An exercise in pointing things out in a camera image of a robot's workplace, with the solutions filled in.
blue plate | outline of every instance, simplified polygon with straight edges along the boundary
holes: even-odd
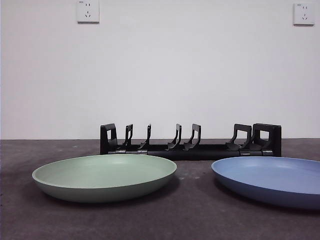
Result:
[[[320,162],[249,156],[211,165],[217,179],[245,197],[283,207],[320,210]]]

white wall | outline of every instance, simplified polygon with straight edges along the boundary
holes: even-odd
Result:
[[[100,24],[76,0],[1,1],[1,137],[171,138],[182,124],[229,138],[233,124],[320,137],[320,4],[293,26],[292,0],[100,0]]]

green plate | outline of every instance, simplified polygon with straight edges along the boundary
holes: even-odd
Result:
[[[84,156],[56,161],[33,171],[37,186],[55,198],[78,203],[106,203],[158,190],[174,175],[168,159],[134,154]]]

wall socket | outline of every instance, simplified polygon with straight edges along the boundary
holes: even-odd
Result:
[[[100,22],[99,0],[78,0],[76,19],[78,24],[98,24]]]
[[[312,26],[315,24],[315,8],[313,3],[295,3],[293,8],[294,25]]]

gray floor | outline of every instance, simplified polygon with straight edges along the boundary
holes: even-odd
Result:
[[[215,180],[211,161],[177,161],[167,186],[111,204],[58,200],[32,181],[44,164],[98,153],[98,140],[1,141],[1,239],[320,239],[320,211],[238,196]],[[282,155],[320,161],[320,139],[284,139]]]

